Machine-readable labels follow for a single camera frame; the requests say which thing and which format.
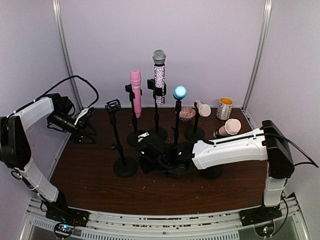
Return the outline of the beige pink microphone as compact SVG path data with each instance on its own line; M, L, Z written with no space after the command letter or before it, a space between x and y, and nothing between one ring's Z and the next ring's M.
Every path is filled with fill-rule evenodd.
M229 136L234 136L239 133L242 128L242 124L238 119L230 118L228 119L225 124L217 128L214 133L213 137L216 139L225 138Z

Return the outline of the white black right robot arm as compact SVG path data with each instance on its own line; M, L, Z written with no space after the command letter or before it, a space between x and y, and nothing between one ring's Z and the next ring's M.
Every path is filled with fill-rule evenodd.
M295 170L288 142L271 120L264 120L260 128L240 135L177 144L167 144L145 132L138 137L136 150L145 174L159 171L175 179L181 179L190 168L203 172L207 178L216 178L225 164L267 161L263 205L256 210L258 219L266 221L276 212L286 180Z

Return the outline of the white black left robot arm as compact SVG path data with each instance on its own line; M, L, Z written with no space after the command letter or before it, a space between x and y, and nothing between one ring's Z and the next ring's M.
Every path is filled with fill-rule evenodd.
M65 195L52 185L36 166L26 131L42 118L61 131L70 133L76 144L95 144L96 130L89 119L96 113L93 106L84 108L76 118L70 115L73 104L67 96L58 93L45 94L0 119L0 160L18 180L22 180L30 191L37 193L45 202L53 205L52 213L61 222L72 218Z

